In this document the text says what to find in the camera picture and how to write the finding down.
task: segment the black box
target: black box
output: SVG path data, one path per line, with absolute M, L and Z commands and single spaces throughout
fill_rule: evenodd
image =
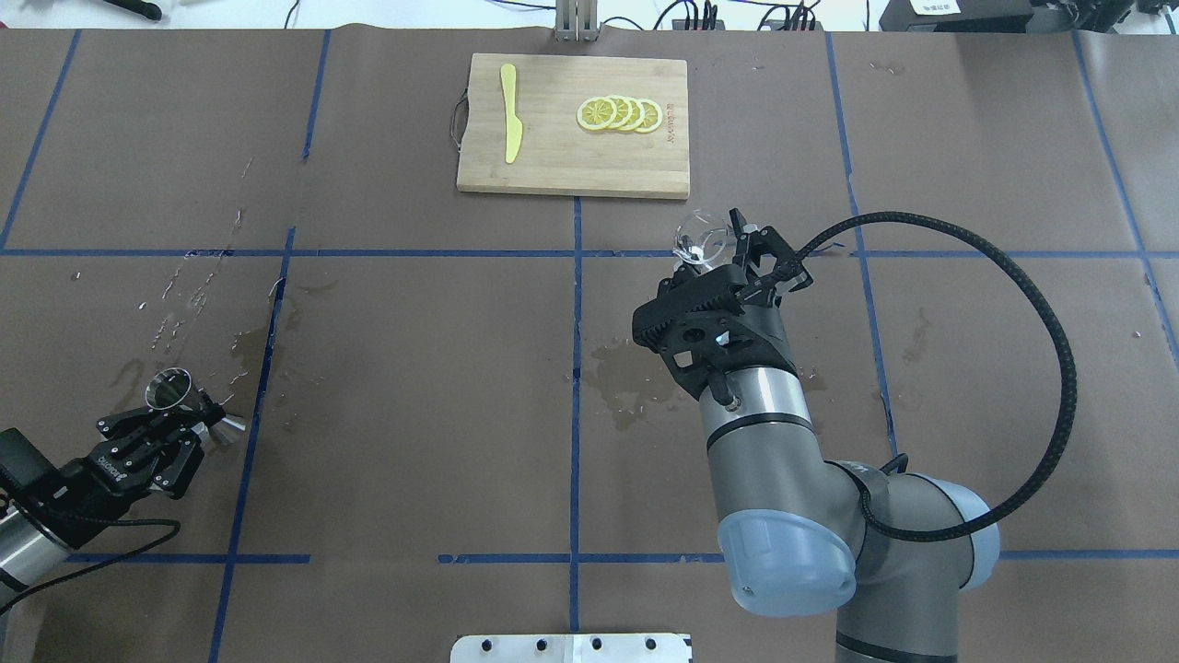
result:
M 943 6 L 946 0 L 917 0 L 917 6 Z M 1032 19 L 1029 0 L 959 0 L 961 12 L 920 15 L 909 0 L 889 0 L 881 15 L 885 32 L 1025 32 Z

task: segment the brown table surface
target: brown table surface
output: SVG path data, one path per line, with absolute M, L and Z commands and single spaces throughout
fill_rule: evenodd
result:
M 686 59 L 691 198 L 457 192 L 473 52 Z M 1080 411 L 963 597 L 962 659 L 1170 658 L 1177 55 L 1092 34 L 0 31 L 0 425 L 65 462 L 172 365 L 255 416 L 184 500 L 133 510 L 184 521 L 158 554 L 20 606 L 12 659 L 444 662 L 460 635 L 571 630 L 830 659 L 834 615 L 732 602 L 694 403 L 626 340 L 679 218 L 730 206 L 797 244 L 915 211 L 1015 255 L 1069 334 Z M 997 503 L 1055 413 L 1039 321 L 953 241 L 842 242 L 784 304 L 824 453 L 898 448 Z

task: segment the white bracket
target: white bracket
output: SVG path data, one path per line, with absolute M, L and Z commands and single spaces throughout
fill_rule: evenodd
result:
M 465 636 L 450 663 L 692 663 L 683 634 Z
M 597 41 L 598 0 L 556 0 L 558 41 Z

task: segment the white mounting plate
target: white mounting plate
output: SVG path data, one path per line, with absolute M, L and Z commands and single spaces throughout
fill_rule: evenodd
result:
M 691 642 L 683 634 L 463 636 L 450 663 L 692 663 Z

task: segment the yellow knife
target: yellow knife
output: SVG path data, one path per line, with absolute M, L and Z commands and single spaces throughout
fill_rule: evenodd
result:
M 515 65 L 505 64 L 500 67 L 500 83 L 503 84 L 503 114 L 507 117 L 503 160 L 513 163 L 523 139 L 523 123 L 515 114 Z

